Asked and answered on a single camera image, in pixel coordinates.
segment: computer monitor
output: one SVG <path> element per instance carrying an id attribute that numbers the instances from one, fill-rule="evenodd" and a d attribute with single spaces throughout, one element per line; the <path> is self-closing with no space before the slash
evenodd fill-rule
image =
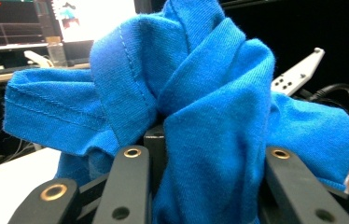
<path id="1" fill-rule="evenodd" d="M 63 40 L 69 65 L 87 60 L 96 39 L 136 15 L 137 1 L 51 0 L 53 25 Z"/>
<path id="2" fill-rule="evenodd" d="M 0 1 L 0 50 L 44 43 L 33 0 Z"/>

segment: stitched seam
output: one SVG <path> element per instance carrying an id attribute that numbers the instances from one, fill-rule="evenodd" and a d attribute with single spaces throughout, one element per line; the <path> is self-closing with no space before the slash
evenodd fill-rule
<path id="1" fill-rule="evenodd" d="M 99 94 L 99 92 L 97 90 L 98 89 L 98 85 L 96 83 L 96 78 L 95 78 L 95 75 L 93 73 L 94 70 L 92 70 L 92 69 L 93 69 L 93 66 L 91 65 L 91 79 L 92 79 L 92 81 L 93 81 L 93 83 L 95 85 L 95 88 L 93 88 L 93 90 L 96 92 L 96 95 L 98 96 L 99 102 L 101 103 L 101 107 L 103 109 L 103 112 L 105 113 L 105 121 L 107 121 L 107 124 L 110 127 L 110 130 L 113 132 L 114 136 L 116 137 L 117 142 L 119 142 L 119 136 L 117 135 L 117 130 L 115 130 L 113 128 L 110 116 L 107 115 L 107 111 L 105 110 L 105 105 L 104 105 L 104 103 L 102 101 L 102 97 L 101 97 L 101 95 Z"/>
<path id="2" fill-rule="evenodd" d="M 145 106 L 146 106 L 149 114 L 151 114 L 151 111 L 150 111 L 148 103 L 147 103 L 147 98 L 145 97 L 145 95 L 144 95 L 144 93 L 143 93 L 139 83 L 136 81 L 136 73 L 134 72 L 132 58 L 131 58 L 131 55 L 130 55 L 130 53 L 128 51 L 128 48 L 127 48 L 127 46 L 125 44 L 124 38 L 122 36 L 122 27 L 121 26 L 119 26 L 119 37 L 121 38 L 122 46 L 124 48 L 126 57 L 128 58 L 128 63 L 129 63 L 129 66 L 131 68 L 131 71 L 132 71 L 133 82 L 136 84 L 137 89 L 139 90 L 140 94 L 142 95 L 143 101 L 145 103 Z"/>
<path id="3" fill-rule="evenodd" d="M 96 128 L 94 128 L 94 127 L 91 127 L 91 126 L 85 125 L 85 124 L 79 124 L 79 123 L 71 122 L 70 120 L 66 120 L 66 119 L 63 119 L 63 118 L 61 118 L 61 117 L 59 117 L 59 116 L 55 116 L 55 115 L 49 114 L 49 113 L 47 113 L 47 112 L 45 112 L 45 111 L 40 111 L 40 110 L 36 110 L 36 109 L 34 109 L 34 108 L 31 108 L 31 107 L 28 107 L 28 106 L 25 106 L 25 105 L 17 104 L 16 102 L 14 102 L 14 101 L 12 101 L 12 100 L 9 100 L 8 98 L 6 98 L 6 102 L 11 103 L 11 104 L 16 105 L 16 106 L 19 106 L 19 107 L 21 107 L 21 108 L 23 108 L 23 109 L 27 109 L 27 110 L 30 110 L 30 111 L 33 111 L 33 112 L 37 112 L 37 113 L 39 113 L 39 114 L 43 114 L 43 115 L 45 115 L 45 116 L 47 116 L 47 117 L 51 117 L 51 118 L 55 118 L 55 119 L 64 121 L 64 122 L 66 122 L 66 123 L 76 124 L 76 125 L 78 125 L 78 126 L 85 127 L 85 128 L 89 128 L 89 129 L 92 129 L 92 130 L 94 130 L 94 131 L 99 131 L 99 132 L 104 130 L 104 129 L 96 129 Z"/>
<path id="4" fill-rule="evenodd" d="M 20 90 L 20 89 L 14 87 L 14 86 L 9 86 L 9 87 L 11 88 L 12 91 L 15 91 L 15 92 L 18 92 L 18 93 L 23 93 L 23 94 L 29 95 L 29 96 L 31 96 L 31 97 L 34 97 L 34 98 L 43 100 L 43 101 L 45 101 L 46 103 L 49 103 L 49 104 L 52 104 L 52 105 L 61 107 L 61 108 L 63 108 L 63 109 L 71 110 L 71 111 L 74 111 L 74 112 L 77 112 L 77 113 L 82 113 L 82 114 L 84 114 L 84 115 L 86 115 L 86 116 L 93 117 L 93 118 L 97 118 L 97 119 L 105 119 L 104 116 L 96 116 L 96 115 L 86 113 L 85 111 L 81 111 L 81 110 L 78 110 L 78 109 L 73 108 L 73 107 L 70 107 L 70 106 L 65 106 L 65 105 L 62 104 L 61 102 L 52 101 L 52 100 L 47 99 L 47 98 L 45 98 L 45 97 L 43 97 L 43 96 L 41 96 L 41 95 L 33 94 L 33 93 L 31 93 L 30 91 L 23 91 L 23 90 Z"/>
<path id="5" fill-rule="evenodd" d="M 40 100 L 39 98 L 34 98 L 34 96 L 29 96 L 27 94 L 19 94 L 12 89 L 7 90 L 6 100 L 11 101 L 14 105 L 18 105 L 24 108 L 29 108 L 29 110 L 45 114 L 45 111 L 56 111 L 55 114 L 61 115 L 60 117 L 52 117 L 54 118 L 63 118 L 62 120 L 74 120 L 69 121 L 75 124 L 87 123 L 88 127 L 92 127 L 93 130 L 99 129 L 97 127 L 102 127 L 102 124 L 106 124 L 106 119 L 100 119 L 88 116 L 88 114 L 83 112 L 76 112 L 73 110 L 69 110 L 65 107 L 56 106 L 46 102 L 44 100 Z"/>
<path id="6" fill-rule="evenodd" d="M 187 51 L 188 51 L 188 54 L 190 54 L 191 53 L 191 45 L 189 43 L 189 36 L 188 36 L 188 33 L 187 33 L 186 24 L 183 23 L 183 20 L 178 16 L 178 12 L 177 12 L 177 10 L 174 7 L 173 1 L 169 1 L 169 4 L 170 4 L 170 6 L 172 8 L 172 11 L 176 15 L 176 17 L 178 19 L 178 22 L 180 22 L 181 27 L 184 30 L 184 35 L 186 36 Z"/>

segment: crumpled fabric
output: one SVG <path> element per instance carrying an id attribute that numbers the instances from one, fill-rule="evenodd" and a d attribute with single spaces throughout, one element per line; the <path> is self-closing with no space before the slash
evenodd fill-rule
<path id="1" fill-rule="evenodd" d="M 84 184 L 162 116 L 153 222 L 255 222 L 266 147 L 292 150 L 337 189 L 349 172 L 349 116 L 271 92 L 273 70 L 270 49 L 216 0 L 169 0 L 96 41 L 91 69 L 17 72 L 4 130 L 60 150 L 56 177 Z"/>

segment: monitor screen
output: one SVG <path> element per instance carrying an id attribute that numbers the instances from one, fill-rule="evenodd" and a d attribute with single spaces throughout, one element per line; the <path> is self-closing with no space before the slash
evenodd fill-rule
<path id="1" fill-rule="evenodd" d="M 33 0 L 0 1 L 0 49 L 45 43 Z"/>
<path id="2" fill-rule="evenodd" d="M 133 0 L 52 0 L 63 42 L 96 40 L 136 15 Z"/>

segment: white plastic part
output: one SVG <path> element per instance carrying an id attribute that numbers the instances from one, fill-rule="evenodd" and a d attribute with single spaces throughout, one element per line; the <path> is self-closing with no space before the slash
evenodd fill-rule
<path id="1" fill-rule="evenodd" d="M 324 54 L 323 49 L 315 48 L 312 54 L 277 77 L 271 84 L 271 90 L 291 96 L 311 79 Z"/>
<path id="2" fill-rule="evenodd" d="M 53 63 L 52 61 L 50 61 L 49 59 L 44 58 L 43 56 L 36 54 L 34 52 L 32 52 L 31 50 L 26 50 L 24 53 L 26 58 L 32 60 L 35 63 L 38 63 L 38 65 L 40 65 L 40 67 L 53 67 Z"/>

